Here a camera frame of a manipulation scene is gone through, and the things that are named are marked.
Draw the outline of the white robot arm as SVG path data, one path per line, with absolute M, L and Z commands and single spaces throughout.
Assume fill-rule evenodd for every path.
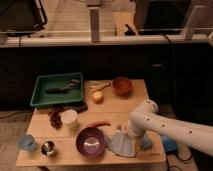
M 144 100 L 129 115 L 127 132 L 142 137 L 146 130 L 165 135 L 213 157 L 213 126 L 206 126 L 157 115 L 159 108 Z

